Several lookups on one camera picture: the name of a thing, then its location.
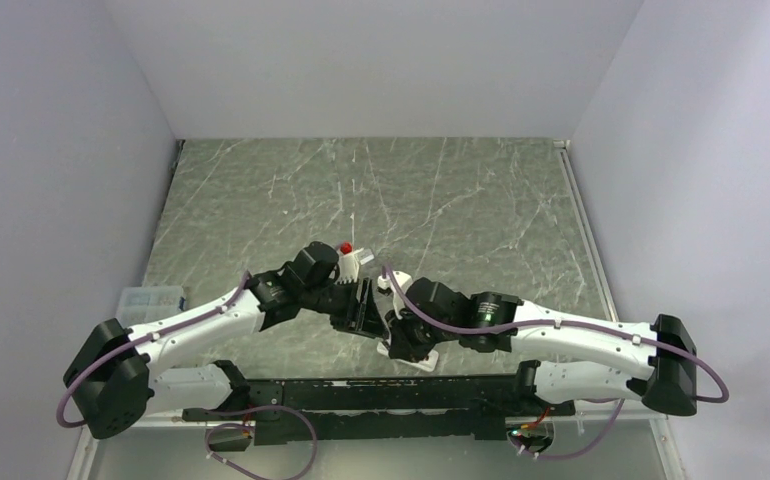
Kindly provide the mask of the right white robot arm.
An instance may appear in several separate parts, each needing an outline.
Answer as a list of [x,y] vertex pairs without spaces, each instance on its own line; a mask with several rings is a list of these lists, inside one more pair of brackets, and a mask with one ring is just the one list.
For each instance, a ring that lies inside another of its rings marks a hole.
[[525,415],[548,404],[597,399],[639,401],[666,415],[697,412],[697,349],[675,316],[611,322],[496,292],[466,296],[427,278],[381,274],[377,286],[393,297],[387,317],[392,358],[422,362],[445,342],[479,353],[520,354],[528,372],[511,392]]

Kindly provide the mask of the white remote control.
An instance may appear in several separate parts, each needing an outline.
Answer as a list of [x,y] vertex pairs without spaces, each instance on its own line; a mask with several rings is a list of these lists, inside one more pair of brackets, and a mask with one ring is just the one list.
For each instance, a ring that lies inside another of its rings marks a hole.
[[435,347],[434,341],[415,341],[394,337],[389,341],[380,342],[376,351],[391,361],[431,373],[435,370],[439,359],[439,353]]

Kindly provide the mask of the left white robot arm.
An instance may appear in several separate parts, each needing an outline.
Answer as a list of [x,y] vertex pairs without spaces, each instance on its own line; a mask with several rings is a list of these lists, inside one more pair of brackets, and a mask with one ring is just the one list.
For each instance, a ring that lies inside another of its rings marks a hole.
[[314,241],[280,268],[245,272],[229,292],[172,317],[131,327],[111,318],[96,325],[63,375],[55,418],[65,429],[86,427],[96,439],[120,434],[147,414],[180,408],[213,410],[225,420],[248,406],[242,374],[219,362],[173,368],[224,340],[250,336],[308,310],[347,333],[381,338],[375,282],[361,278],[369,249]]

